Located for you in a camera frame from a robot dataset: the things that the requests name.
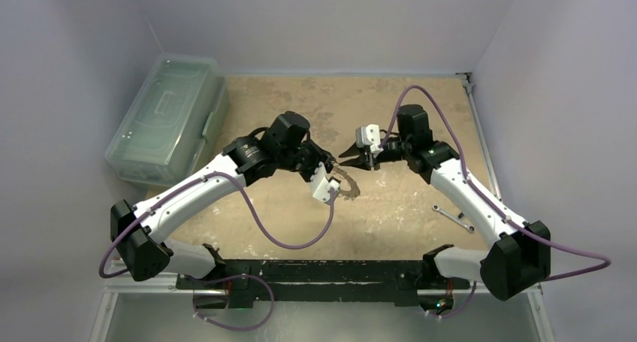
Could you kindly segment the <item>large keyring with keys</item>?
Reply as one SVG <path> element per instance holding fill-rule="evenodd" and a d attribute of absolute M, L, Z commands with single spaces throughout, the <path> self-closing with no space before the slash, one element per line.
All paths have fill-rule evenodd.
<path fill-rule="evenodd" d="M 346 170 L 335 165 L 332 173 L 340 181 L 340 196 L 345 200 L 355 200 L 361 195 L 356 180 Z"/>

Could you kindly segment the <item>translucent green plastic storage box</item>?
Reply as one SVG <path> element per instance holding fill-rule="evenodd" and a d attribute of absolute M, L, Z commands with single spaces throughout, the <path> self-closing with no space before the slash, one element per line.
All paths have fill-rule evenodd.
<path fill-rule="evenodd" d="M 211 160 L 229 104 L 227 79 L 214 59 L 163 53 L 105 159 L 120 180 L 170 188 Z"/>

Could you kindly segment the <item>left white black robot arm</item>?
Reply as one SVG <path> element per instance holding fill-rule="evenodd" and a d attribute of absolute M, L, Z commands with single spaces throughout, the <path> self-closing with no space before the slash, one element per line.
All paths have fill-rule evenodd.
<path fill-rule="evenodd" d="M 161 272 L 194 277 L 204 288 L 219 286 L 224 261 L 208 244 L 192 245 L 171 240 L 171 234 L 196 214 L 221 198 L 240 192 L 278 170 L 299 174 L 314 199 L 334 206 L 340 181 L 329 175 L 332 155 L 311 139 L 307 119 L 293 111 L 280 114 L 269 127 L 235 138 L 200 171 L 154 198 L 136 204 L 125 200 L 110 209 L 112 244 L 101 260 L 99 275 L 112 278 L 106 264 L 118 253 L 124 273 L 140 282 Z"/>

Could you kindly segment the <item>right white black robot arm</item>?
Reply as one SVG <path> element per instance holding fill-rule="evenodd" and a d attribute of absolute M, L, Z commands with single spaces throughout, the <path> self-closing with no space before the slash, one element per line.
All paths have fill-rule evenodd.
<path fill-rule="evenodd" d="M 551 273 L 551 250 L 538 241 L 549 239 L 548 227 L 505 208 L 481 184 L 470 186 L 472 175 L 462 171 L 460 156 L 449 144 L 436 141 L 428 115 L 417 104 L 399 108 L 398 131 L 379 145 L 381 129 L 360 127 L 355 142 L 339 155 L 340 165 L 377 170 L 383 162 L 405 161 L 411 171 L 445 195 L 471 221 L 489 250 L 463 250 L 451 244 L 425 253 L 421 281 L 439 287 L 450 278 L 483 283 L 497 299 L 506 301 Z"/>

